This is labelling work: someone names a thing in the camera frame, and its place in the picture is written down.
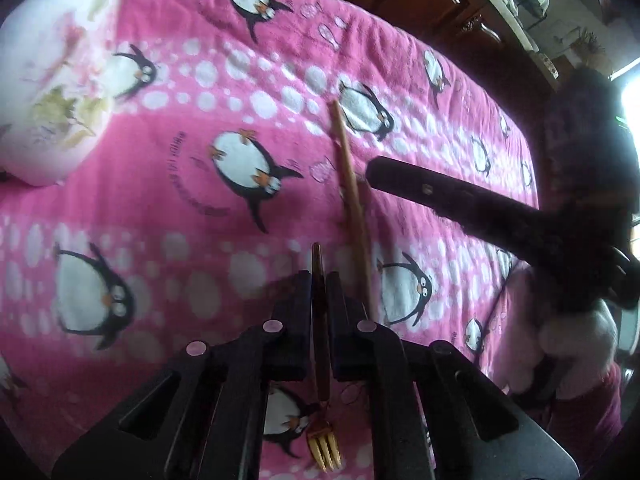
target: drawer handle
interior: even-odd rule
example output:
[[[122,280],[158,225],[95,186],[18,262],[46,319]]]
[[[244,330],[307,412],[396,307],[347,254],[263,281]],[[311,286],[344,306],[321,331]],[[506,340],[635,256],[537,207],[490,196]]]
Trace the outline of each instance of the drawer handle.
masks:
[[[479,14],[478,16],[472,17],[470,20],[463,23],[461,27],[462,32],[472,32],[473,30],[476,30],[480,26],[481,20],[482,20],[481,14]]]

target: wooden chopstick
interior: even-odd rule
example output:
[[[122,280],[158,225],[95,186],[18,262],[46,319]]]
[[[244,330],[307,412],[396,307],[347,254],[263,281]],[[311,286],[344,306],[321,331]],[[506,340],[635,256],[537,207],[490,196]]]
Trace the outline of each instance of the wooden chopstick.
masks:
[[[367,239],[367,225],[364,221],[358,183],[351,163],[351,149],[347,130],[342,119],[342,108],[338,101],[332,103],[332,120],[337,139],[340,143],[340,158],[342,168],[342,184],[345,190],[345,199],[349,213],[349,227],[354,249],[356,275],[358,280],[358,292],[364,304],[367,317],[371,318],[371,266],[369,262],[369,241]]]

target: fork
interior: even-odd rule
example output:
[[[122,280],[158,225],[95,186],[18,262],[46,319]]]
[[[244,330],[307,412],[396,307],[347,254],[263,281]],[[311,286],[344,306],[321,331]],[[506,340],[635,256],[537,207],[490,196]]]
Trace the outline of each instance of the fork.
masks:
[[[327,306],[324,290],[324,268],[320,244],[313,244],[311,259],[311,294],[313,310],[314,357],[316,362],[316,390],[320,411],[306,428],[306,442],[318,467],[323,471],[340,468],[342,460],[334,428],[327,419],[327,409],[331,396],[330,364],[327,330]]]

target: pink blanket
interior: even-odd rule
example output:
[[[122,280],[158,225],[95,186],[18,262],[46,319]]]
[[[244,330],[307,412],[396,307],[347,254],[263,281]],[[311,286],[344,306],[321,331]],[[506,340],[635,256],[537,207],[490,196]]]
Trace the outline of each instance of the pink blanket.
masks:
[[[89,159],[62,186],[0,185],[0,415],[44,470],[186,343],[267,319],[313,242],[353,286],[331,100],[357,172],[386,154],[537,204],[526,142],[484,90],[345,2],[122,0],[118,43],[118,114]],[[511,256],[426,208],[364,200],[378,321],[470,358],[489,322],[490,373]],[[274,385],[262,477],[319,475],[315,400]],[[340,474],[372,478],[361,386],[334,384],[329,416]]]

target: hand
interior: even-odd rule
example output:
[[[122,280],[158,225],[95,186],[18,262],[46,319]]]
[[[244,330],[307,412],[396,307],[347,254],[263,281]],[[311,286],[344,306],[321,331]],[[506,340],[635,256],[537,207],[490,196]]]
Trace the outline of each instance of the hand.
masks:
[[[618,331],[602,300],[584,314],[558,314],[544,298],[531,268],[512,275],[509,304],[494,361],[494,383],[514,393],[526,391],[544,354],[571,358],[574,364],[556,389],[557,399],[573,399],[596,387],[613,362]]]

